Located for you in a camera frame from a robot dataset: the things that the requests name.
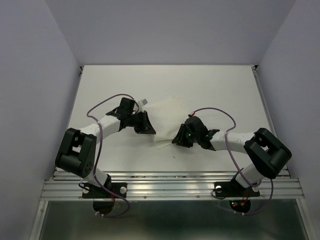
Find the white cloth napkin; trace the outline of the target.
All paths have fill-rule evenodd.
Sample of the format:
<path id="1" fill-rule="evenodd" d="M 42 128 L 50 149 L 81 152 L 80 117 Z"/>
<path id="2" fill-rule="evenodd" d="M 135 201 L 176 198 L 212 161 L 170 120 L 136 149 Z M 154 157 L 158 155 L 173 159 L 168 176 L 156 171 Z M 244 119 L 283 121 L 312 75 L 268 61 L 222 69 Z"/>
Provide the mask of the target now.
<path id="1" fill-rule="evenodd" d="M 156 134 L 153 144 L 159 150 L 172 144 L 181 124 L 188 118 L 188 113 L 177 97 L 171 97 L 161 102 L 144 107 Z"/>

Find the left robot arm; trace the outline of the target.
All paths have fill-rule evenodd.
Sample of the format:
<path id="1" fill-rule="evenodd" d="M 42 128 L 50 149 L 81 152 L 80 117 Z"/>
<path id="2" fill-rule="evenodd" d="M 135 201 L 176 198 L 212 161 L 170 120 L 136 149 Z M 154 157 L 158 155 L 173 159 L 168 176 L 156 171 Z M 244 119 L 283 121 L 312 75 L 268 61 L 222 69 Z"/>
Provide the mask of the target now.
<path id="1" fill-rule="evenodd" d="M 103 140 L 131 127 L 137 134 L 154 135 L 155 129 L 144 106 L 146 99 L 135 101 L 124 94 L 120 104 L 101 119 L 81 129 L 68 128 L 63 136 L 55 166 L 84 181 L 79 187 L 84 199 L 125 199 L 127 183 L 113 183 L 109 174 L 98 168 Z"/>

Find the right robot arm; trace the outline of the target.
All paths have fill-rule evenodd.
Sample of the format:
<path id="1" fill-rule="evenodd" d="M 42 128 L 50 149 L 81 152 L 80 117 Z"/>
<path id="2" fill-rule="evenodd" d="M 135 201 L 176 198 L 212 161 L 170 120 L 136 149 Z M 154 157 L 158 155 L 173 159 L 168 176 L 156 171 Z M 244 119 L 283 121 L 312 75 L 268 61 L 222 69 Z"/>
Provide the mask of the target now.
<path id="1" fill-rule="evenodd" d="M 197 116 L 181 124 L 172 143 L 185 148 L 198 144 L 205 150 L 237 152 L 249 157 L 251 163 L 244 168 L 237 166 L 230 181 L 215 182 L 214 193 L 219 199 L 244 194 L 259 196 L 253 190 L 258 183 L 264 178 L 275 179 L 292 158 L 291 151 L 266 128 L 249 133 L 224 132 L 208 129 Z"/>

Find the aluminium front rail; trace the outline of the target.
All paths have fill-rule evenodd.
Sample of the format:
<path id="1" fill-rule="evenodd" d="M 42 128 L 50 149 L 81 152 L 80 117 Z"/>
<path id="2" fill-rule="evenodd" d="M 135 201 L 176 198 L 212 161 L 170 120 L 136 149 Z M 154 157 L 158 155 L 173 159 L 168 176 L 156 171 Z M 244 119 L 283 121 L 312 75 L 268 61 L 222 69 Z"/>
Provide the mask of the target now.
<path id="1" fill-rule="evenodd" d="M 187 171 L 187 172 L 120 172 L 110 173 L 113 183 L 127 184 L 129 201 L 208 201 L 215 183 L 229 181 L 232 171 Z M 53 179 L 43 184 L 42 201 L 83 200 L 80 179 L 71 173 L 57 170 Z M 260 200 L 304 199 L 305 195 L 298 179 L 290 178 L 286 170 L 270 182 L 264 179 L 259 186 Z"/>

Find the aluminium rail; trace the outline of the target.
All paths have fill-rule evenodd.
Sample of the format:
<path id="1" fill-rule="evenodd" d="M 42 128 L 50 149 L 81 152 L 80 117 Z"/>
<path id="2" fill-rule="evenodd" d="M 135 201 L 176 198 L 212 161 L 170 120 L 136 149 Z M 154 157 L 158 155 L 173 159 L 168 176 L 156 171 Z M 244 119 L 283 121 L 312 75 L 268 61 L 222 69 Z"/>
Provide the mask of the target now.
<path id="1" fill-rule="evenodd" d="M 267 119 L 267 122 L 268 122 L 269 131 L 275 137 L 277 137 L 277 132 L 276 132 L 276 129 L 275 129 L 275 126 L 274 126 L 274 123 L 273 123 L 273 120 L 272 120 L 272 117 L 271 117 L 271 114 L 270 114 L 270 110 L 269 110 L 268 104 L 266 102 L 265 95 L 264 95 L 263 90 L 262 90 L 262 85 L 261 85 L 261 82 L 260 82 L 260 79 L 259 79 L 258 65 L 251 65 L 250 67 L 251 67 L 251 70 L 252 70 L 252 74 L 253 74 L 253 77 L 254 77 L 258 92 L 259 92 L 259 96 L 260 96 L 262 105 L 263 105 L 265 116 L 266 116 L 266 119 Z M 291 178 L 291 174 L 290 174 L 290 172 L 288 170 L 288 167 L 286 165 L 284 165 L 282 167 L 282 169 L 279 172 L 278 176 L 281 176 L 283 178 L 284 177 Z"/>
<path id="2" fill-rule="evenodd" d="M 113 183 L 127 184 L 129 201 L 208 201 L 215 183 L 229 181 L 232 171 L 187 171 L 187 172 L 120 172 L 110 173 Z M 57 170 L 53 179 L 43 184 L 42 201 L 83 200 L 80 179 L 71 173 Z M 304 199 L 305 195 L 298 179 L 290 178 L 286 170 L 270 182 L 264 179 L 259 186 L 260 200 Z"/>

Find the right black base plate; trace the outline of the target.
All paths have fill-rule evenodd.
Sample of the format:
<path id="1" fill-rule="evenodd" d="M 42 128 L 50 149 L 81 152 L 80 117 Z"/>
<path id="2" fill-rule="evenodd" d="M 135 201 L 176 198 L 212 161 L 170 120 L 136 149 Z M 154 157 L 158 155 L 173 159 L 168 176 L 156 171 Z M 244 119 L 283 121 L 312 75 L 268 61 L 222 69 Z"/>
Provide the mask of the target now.
<path id="1" fill-rule="evenodd" d="M 242 197 L 259 197 L 260 192 L 254 191 L 251 187 L 243 187 L 238 182 L 218 181 L 214 183 L 212 193 L 217 198 L 242 198 Z"/>

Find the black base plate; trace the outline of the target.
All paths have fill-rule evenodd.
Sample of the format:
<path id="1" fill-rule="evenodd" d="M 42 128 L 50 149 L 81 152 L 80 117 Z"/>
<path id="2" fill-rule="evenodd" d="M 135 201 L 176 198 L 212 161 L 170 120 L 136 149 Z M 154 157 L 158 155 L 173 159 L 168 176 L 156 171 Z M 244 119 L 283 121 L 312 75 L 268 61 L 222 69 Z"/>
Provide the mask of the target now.
<path id="1" fill-rule="evenodd" d="M 82 189 L 81 197 L 83 199 L 111 199 L 111 198 L 118 199 L 119 198 L 118 196 L 114 196 L 109 192 L 105 191 L 102 187 L 98 187 L 87 182 L 84 183 L 83 187 L 85 188 L 85 189 Z M 127 188 L 128 188 L 128 184 L 126 182 L 113 182 L 111 184 L 109 191 L 112 192 L 113 194 L 121 196 L 122 198 L 126 198 Z"/>
<path id="2" fill-rule="evenodd" d="M 259 197 L 260 192 L 254 191 L 251 187 L 243 187 L 238 182 L 218 181 L 214 183 L 212 193 L 217 198 L 242 198 L 242 197 Z"/>

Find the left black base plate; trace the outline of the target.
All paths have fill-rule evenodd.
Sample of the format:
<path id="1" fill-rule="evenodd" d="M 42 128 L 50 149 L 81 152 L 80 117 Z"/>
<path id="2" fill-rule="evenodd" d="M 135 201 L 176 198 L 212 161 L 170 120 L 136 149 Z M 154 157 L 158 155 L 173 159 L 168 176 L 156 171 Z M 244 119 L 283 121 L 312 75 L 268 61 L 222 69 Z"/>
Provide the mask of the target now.
<path id="1" fill-rule="evenodd" d="M 85 189 L 82 189 L 81 197 L 83 199 L 111 199 L 111 198 L 118 199 L 119 198 L 118 196 L 114 196 L 109 192 L 105 191 L 102 187 L 98 187 L 87 182 L 84 183 L 83 187 L 85 188 Z M 126 182 L 113 182 L 111 184 L 109 191 L 112 192 L 113 194 L 121 196 L 122 198 L 126 198 L 127 188 L 128 188 L 128 184 Z"/>

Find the aluminium right side rail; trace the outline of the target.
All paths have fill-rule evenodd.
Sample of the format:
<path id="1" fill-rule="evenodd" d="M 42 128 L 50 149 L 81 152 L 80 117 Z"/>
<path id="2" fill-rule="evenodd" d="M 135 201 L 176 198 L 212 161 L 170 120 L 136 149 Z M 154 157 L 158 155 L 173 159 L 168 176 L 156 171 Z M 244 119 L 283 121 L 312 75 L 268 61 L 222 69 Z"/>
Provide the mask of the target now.
<path id="1" fill-rule="evenodd" d="M 253 74 L 253 77 L 254 77 L 258 92 L 259 92 L 259 96 L 260 96 L 262 105 L 263 105 L 265 116 L 266 116 L 266 119 L 267 119 L 267 122 L 268 122 L 269 131 L 275 137 L 277 137 L 277 132 L 276 132 L 276 129 L 275 129 L 275 126 L 274 126 L 274 123 L 273 123 L 273 120 L 272 120 L 272 117 L 271 117 L 271 114 L 270 114 L 270 110 L 269 110 L 268 104 L 266 102 L 265 95 L 264 95 L 263 90 L 262 90 L 262 85 L 261 85 L 261 82 L 260 82 L 260 79 L 259 79 L 258 65 L 251 65 L 250 67 L 251 67 L 251 70 L 252 70 L 252 74 Z M 278 176 L 281 176 L 283 178 L 284 177 L 291 178 L 291 174 L 290 174 L 290 172 L 288 170 L 288 167 L 286 165 L 284 165 L 282 167 L 282 169 L 279 172 Z"/>

